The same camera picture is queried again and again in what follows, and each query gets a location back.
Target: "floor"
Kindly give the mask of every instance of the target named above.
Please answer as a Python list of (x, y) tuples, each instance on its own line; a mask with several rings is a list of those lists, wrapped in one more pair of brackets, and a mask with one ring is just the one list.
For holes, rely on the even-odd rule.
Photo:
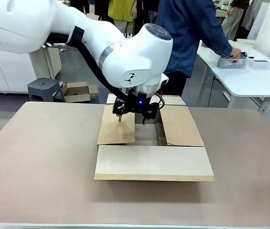
[[(76, 49), (70, 48), (68, 51), (62, 52), (61, 60), (62, 70), (57, 75), (57, 80), (63, 81), (64, 83), (87, 82), (88, 84), (96, 85), (99, 89), (99, 97), (92, 100), (91, 103), (106, 103), (109, 91), (96, 79), (88, 68), (85, 60)], [(192, 78), (187, 80), (182, 95), (183, 100), (188, 106), (196, 106), (198, 91), (204, 71), (205, 65), (202, 60), (197, 57)], [(201, 106), (207, 106), (208, 104), (212, 79), (213, 77), (208, 78)], [(227, 107), (228, 101), (222, 94), (224, 90), (225, 88), (220, 82), (214, 81), (209, 107)], [(28, 96), (23, 94), (0, 94), (0, 126), (3, 127), (15, 112), (28, 100)]]

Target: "wooden table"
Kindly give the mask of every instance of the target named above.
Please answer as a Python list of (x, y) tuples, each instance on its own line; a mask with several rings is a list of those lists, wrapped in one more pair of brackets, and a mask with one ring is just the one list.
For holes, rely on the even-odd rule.
[(270, 227), (270, 124), (191, 108), (216, 182), (94, 181), (104, 105), (26, 103), (0, 132), (0, 222)]

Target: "cardboard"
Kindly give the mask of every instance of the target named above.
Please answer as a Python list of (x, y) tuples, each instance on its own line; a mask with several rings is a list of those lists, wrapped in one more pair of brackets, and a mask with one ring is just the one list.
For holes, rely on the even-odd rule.
[(142, 115), (133, 113), (123, 115), (119, 123), (113, 105), (105, 106), (95, 179), (214, 181), (188, 107), (180, 97), (166, 96), (164, 100), (165, 107), (146, 125), (141, 123)]
[(96, 21), (99, 19), (99, 16), (98, 16), (98, 15), (95, 15), (95, 14), (93, 14), (93, 13), (88, 13), (86, 16), (87, 16), (89, 19), (96, 20)]
[(62, 87), (63, 94), (67, 103), (90, 101), (91, 96), (97, 96), (98, 90), (94, 85), (85, 82), (67, 83)]
[(165, 105), (160, 113), (169, 146), (205, 146), (187, 106)]
[(121, 122), (112, 113), (113, 105), (106, 105), (98, 135), (98, 145), (135, 142), (135, 114), (123, 115)]
[(214, 181), (203, 147), (99, 146), (97, 180)]

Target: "blue jacket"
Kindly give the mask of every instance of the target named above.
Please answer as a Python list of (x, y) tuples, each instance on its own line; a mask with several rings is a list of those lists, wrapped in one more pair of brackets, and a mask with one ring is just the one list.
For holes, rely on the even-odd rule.
[(173, 38), (165, 73), (181, 71), (191, 77), (200, 40), (222, 57), (232, 52), (212, 0), (161, 0), (157, 20)]

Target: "gray basket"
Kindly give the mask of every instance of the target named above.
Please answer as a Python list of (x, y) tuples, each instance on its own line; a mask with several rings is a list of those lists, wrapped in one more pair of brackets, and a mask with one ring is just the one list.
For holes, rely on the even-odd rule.
[(245, 69), (249, 63), (249, 58), (241, 54), (240, 59), (223, 59), (219, 58), (217, 66), (225, 69)]

